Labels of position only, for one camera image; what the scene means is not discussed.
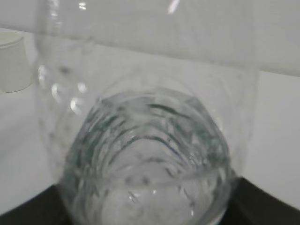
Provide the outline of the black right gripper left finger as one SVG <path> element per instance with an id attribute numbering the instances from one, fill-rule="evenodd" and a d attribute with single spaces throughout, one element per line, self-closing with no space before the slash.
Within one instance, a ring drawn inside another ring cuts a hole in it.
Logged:
<path id="1" fill-rule="evenodd" d="M 0 216 L 2 225 L 71 225 L 54 186 Z"/>

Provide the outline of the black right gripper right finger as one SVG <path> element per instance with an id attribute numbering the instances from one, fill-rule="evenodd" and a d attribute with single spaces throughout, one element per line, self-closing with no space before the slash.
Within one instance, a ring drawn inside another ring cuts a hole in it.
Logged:
<path id="1" fill-rule="evenodd" d="M 300 225 L 300 211 L 241 178 L 221 225 Z"/>

